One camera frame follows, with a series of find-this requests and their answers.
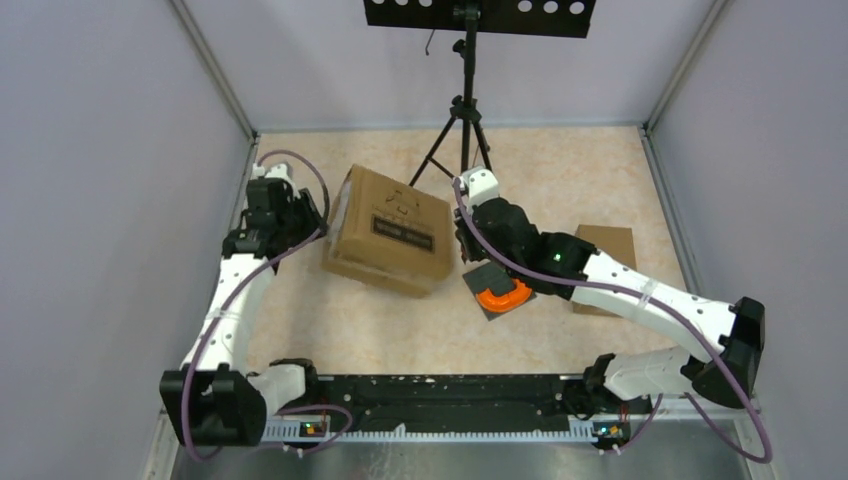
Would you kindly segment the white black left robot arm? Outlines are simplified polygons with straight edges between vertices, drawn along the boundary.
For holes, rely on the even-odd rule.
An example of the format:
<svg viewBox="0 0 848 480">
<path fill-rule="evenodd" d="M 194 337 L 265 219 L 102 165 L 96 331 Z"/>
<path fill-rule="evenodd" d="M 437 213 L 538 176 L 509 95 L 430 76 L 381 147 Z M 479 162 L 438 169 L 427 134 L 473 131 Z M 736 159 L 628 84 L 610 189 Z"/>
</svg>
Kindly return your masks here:
<svg viewBox="0 0 848 480">
<path fill-rule="evenodd" d="M 261 372 L 247 366 L 265 292 L 282 259 L 323 234 L 324 222 L 305 188 L 285 174 L 246 186 L 238 227 L 222 242 L 219 275 L 201 331 L 182 364 L 163 372 L 159 392 L 185 447 L 255 446 L 269 417 L 286 404 L 308 413 L 320 386 L 308 362 L 275 361 Z"/>
</svg>

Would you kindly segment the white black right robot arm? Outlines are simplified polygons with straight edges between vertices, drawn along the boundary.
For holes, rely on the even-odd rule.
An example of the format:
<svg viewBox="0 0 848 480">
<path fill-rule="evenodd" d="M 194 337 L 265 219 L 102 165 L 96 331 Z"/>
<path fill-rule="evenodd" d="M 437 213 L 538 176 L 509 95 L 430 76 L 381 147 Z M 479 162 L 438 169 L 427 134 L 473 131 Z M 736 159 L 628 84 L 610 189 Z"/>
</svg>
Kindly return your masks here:
<svg viewBox="0 0 848 480">
<path fill-rule="evenodd" d="M 765 307 L 727 303 L 672 287 L 575 235 L 541 232 L 503 198 L 459 202 L 456 235 L 464 260 L 488 261 L 531 291 L 595 307 L 674 341 L 645 354 L 605 354 L 584 374 L 600 412 L 643 395 L 694 393 L 714 404 L 751 404 L 765 347 Z"/>
</svg>

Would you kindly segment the large cardboard express box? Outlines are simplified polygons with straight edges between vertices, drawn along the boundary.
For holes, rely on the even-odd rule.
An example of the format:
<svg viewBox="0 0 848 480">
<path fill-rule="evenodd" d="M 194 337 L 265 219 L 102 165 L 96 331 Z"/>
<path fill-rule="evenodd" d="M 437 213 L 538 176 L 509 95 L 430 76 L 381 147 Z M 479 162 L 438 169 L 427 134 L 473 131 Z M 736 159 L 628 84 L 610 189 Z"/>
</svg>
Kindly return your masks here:
<svg viewBox="0 0 848 480">
<path fill-rule="evenodd" d="M 454 268 L 449 203 L 354 164 L 331 207 L 322 268 L 413 298 Z"/>
</svg>

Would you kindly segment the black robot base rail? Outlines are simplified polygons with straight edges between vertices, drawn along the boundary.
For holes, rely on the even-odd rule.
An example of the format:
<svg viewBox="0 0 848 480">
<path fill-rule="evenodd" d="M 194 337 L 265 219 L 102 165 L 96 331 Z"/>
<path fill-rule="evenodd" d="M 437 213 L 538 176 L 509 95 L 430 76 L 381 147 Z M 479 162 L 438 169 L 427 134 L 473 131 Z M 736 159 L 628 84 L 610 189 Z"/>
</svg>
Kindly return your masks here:
<svg viewBox="0 0 848 480">
<path fill-rule="evenodd" d="M 266 439 L 316 443 L 622 438 L 650 397 L 623 401 L 571 374 L 322 375 L 268 422 Z"/>
</svg>

